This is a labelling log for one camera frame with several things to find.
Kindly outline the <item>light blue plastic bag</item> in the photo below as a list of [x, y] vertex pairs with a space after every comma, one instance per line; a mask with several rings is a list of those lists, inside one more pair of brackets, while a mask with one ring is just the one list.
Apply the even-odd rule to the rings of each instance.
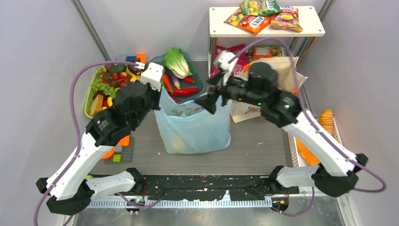
[[192, 100], [176, 103], [165, 89], [161, 91], [160, 110], [155, 118], [164, 147], [169, 154], [198, 154], [227, 148], [231, 142], [232, 101], [216, 102], [216, 113]]

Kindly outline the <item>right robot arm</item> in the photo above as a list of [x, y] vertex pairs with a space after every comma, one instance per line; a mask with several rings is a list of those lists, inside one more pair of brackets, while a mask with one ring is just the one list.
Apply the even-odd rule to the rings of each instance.
[[307, 167], [277, 166], [268, 176], [268, 185], [275, 191], [293, 186], [315, 187], [326, 195], [339, 197], [354, 189], [357, 172], [368, 159], [364, 154], [346, 150], [318, 122], [302, 110], [297, 96], [278, 88], [278, 73], [267, 63], [254, 63], [248, 79], [231, 76], [223, 81], [223, 73], [208, 79], [210, 89], [195, 103], [214, 114], [216, 103], [234, 100], [261, 108], [269, 122], [297, 138], [319, 160]]

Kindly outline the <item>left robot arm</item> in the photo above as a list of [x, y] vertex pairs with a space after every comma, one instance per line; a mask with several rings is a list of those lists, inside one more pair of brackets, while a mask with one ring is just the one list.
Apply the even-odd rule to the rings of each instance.
[[139, 194], [145, 179], [136, 168], [120, 174], [87, 179], [96, 163], [117, 143], [138, 128], [148, 112], [160, 110], [161, 83], [129, 82], [116, 92], [112, 106], [98, 112], [86, 126], [80, 145], [49, 178], [39, 178], [36, 186], [50, 196], [51, 213], [72, 216], [92, 201], [120, 192]]

